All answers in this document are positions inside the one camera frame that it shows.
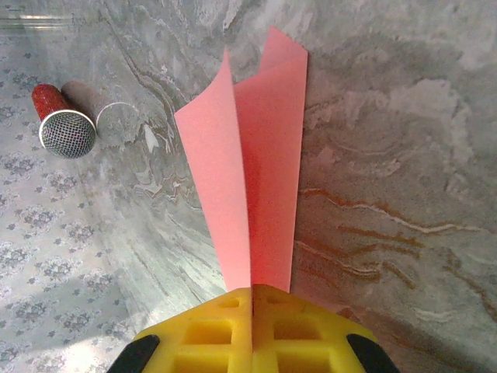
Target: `metal mesh grille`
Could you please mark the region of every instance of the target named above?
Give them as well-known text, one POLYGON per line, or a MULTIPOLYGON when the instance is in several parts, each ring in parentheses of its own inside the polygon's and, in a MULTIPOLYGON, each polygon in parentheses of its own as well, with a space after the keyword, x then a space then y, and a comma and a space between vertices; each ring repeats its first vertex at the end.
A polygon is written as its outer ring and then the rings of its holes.
POLYGON ((66 159, 88 154, 95 144, 92 123, 78 113, 57 113, 41 130, 41 141, 50 153, 66 159))

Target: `pink paper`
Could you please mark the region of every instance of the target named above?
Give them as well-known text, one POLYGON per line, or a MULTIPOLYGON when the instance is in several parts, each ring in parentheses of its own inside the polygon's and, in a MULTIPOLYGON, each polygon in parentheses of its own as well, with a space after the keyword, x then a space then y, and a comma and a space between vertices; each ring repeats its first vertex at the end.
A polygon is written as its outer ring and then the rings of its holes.
POLYGON ((225 53, 212 84, 176 114, 229 291, 290 290, 307 61, 271 28, 257 75, 233 87, 225 53))
POLYGON ((175 118, 226 287, 249 287, 245 175, 227 51, 216 78, 175 118))

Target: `marble surface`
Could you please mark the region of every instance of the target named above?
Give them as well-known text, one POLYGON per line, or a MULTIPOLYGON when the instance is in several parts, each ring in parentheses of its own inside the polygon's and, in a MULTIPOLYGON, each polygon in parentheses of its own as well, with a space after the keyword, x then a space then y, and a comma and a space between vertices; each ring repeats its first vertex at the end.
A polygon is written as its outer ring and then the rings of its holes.
POLYGON ((369 326, 403 372, 497 370, 492 0, 7 5, 32 75, 137 109, 67 164, 134 328, 224 291, 173 114, 225 45, 253 74, 274 25, 310 54, 292 292, 369 326))

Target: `brown vein in marble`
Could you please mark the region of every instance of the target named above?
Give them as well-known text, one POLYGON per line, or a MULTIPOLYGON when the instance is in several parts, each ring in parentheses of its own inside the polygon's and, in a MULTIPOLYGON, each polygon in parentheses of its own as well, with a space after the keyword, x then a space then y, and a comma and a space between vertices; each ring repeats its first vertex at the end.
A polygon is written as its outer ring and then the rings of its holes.
POLYGON ((352 267, 350 265, 344 264, 339 260, 327 256, 325 253, 316 250, 309 246, 306 242, 301 240, 296 240, 297 243, 301 244, 304 249, 310 254, 319 256, 321 259, 332 262, 333 265, 338 267, 342 272, 345 272, 355 278, 360 280, 378 282, 381 279, 381 272, 379 271, 380 264, 377 262, 367 263, 363 268, 352 267))
POLYGON ((323 196, 326 197, 332 204, 340 208, 347 209, 365 209, 377 212, 378 214, 387 215, 391 220, 397 222, 400 225, 404 225, 407 228, 410 228, 413 231, 421 232, 426 235, 438 234, 448 230, 455 231, 466 231, 466 232, 485 232, 485 229, 471 226, 471 225, 459 225, 450 221, 445 221, 442 223, 438 223, 435 225, 427 225, 417 221, 413 221, 409 218, 403 216, 400 212, 392 210, 387 204, 384 203, 376 203, 369 204, 365 200, 351 201, 345 200, 341 197, 334 196, 329 193, 327 190, 320 188, 307 188, 303 190, 299 190, 299 194, 304 197, 311 196, 323 196))
POLYGON ((404 237, 400 232, 397 235, 384 235, 376 231, 369 231, 369 230, 367 231, 360 228, 347 227, 345 225, 339 225, 337 229, 342 232, 353 233, 355 235, 364 235, 366 237, 371 237, 374 239, 384 239, 387 241, 405 243, 407 245, 415 247, 425 247, 421 242, 419 242, 414 237, 411 238, 404 237))
POLYGON ((414 290, 418 287, 418 285, 416 285, 413 280, 411 280, 406 274, 399 270, 393 263, 383 262, 383 268, 385 270, 389 270, 395 276, 397 276, 398 279, 402 281, 409 289, 414 290))
POLYGON ((339 286, 334 281, 330 280, 329 278, 327 278, 323 274, 320 274, 316 270, 311 270, 310 268, 299 268, 298 270, 300 272, 304 272, 305 274, 309 274, 309 275, 311 275, 313 277, 317 277, 320 280, 323 280, 331 288, 339 289, 339 286))
POLYGON ((400 252, 404 253, 410 256, 415 257, 416 259, 419 258, 419 253, 418 252, 413 252, 409 249, 403 248, 403 247, 398 247, 398 246, 386 246, 386 245, 368 245, 368 246, 362 246, 358 250, 355 250, 351 253, 344 253, 342 250, 333 248, 331 246, 328 246, 322 242, 319 242, 317 239, 312 239, 312 238, 307 238, 303 237, 302 235, 298 235, 298 239, 296 237, 296 242, 300 243, 302 247, 308 251, 309 253, 312 253, 316 256, 321 257, 322 259, 325 259, 327 261, 333 262, 335 265, 337 265, 340 270, 343 272, 346 272, 347 274, 350 274, 356 278, 360 279, 366 279, 367 281, 370 282, 378 282, 381 277, 382 273, 380 271, 380 268, 383 268, 384 270, 388 270, 389 272, 393 273, 400 281, 402 281, 409 289, 413 290, 417 288, 416 283, 411 280, 406 274, 404 274, 401 270, 399 270, 393 263, 390 263, 388 261, 385 262, 378 262, 378 261, 371 261, 371 262, 364 262, 362 264, 362 268, 357 268, 350 266, 348 264, 342 263, 338 260, 335 260, 331 258, 330 256, 327 256, 323 251, 326 253, 333 253, 334 255, 340 256, 342 258, 351 258, 353 256, 357 256, 363 253, 368 253, 372 252, 377 249, 391 249, 395 252, 400 252))
POLYGON ((497 306, 492 304, 487 291, 480 284, 478 284, 475 280, 473 280, 469 276, 463 275, 459 270, 457 270, 457 268, 454 268, 451 265, 445 266, 443 269, 447 270, 455 277, 466 283, 466 285, 480 297, 481 303, 483 304, 483 308, 488 313, 490 318, 494 322, 497 322, 497 306))
POLYGON ((405 248, 402 246, 394 246, 394 245, 388 245, 388 244, 384 244, 384 243, 374 243, 371 245, 361 246, 360 248, 355 249, 352 252, 347 253, 339 248, 336 248, 336 247, 333 247, 330 245, 326 245, 317 239, 313 239, 311 237, 304 236, 299 232, 295 233, 295 237, 296 237, 296 239, 300 240, 301 242, 303 242, 303 244, 305 244, 307 246, 314 246, 316 248, 319 248, 321 250, 326 251, 327 253, 332 253, 333 255, 341 257, 341 258, 352 258, 354 256, 359 256, 359 255, 362 255, 365 253, 372 253, 373 251, 394 251, 396 253, 401 253, 401 254, 412 256, 413 258, 416 258, 416 259, 419 259, 419 257, 420 257, 419 251, 416 249, 408 249, 408 248, 405 248))

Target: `square hole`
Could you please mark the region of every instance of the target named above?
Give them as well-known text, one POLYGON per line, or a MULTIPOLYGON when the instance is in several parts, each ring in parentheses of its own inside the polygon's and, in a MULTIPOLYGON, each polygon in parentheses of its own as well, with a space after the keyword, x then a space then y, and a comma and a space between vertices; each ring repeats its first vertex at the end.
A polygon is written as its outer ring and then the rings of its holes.
POLYGON ((327 354, 278 352, 278 373, 332 373, 327 354))
POLYGON ((228 373, 227 355, 176 356, 173 373, 228 373))
POLYGON ((231 323, 226 320, 192 322, 186 331, 184 344, 230 344, 231 323))
POLYGON ((320 340, 318 328, 307 318, 279 319, 274 323, 275 340, 320 340))

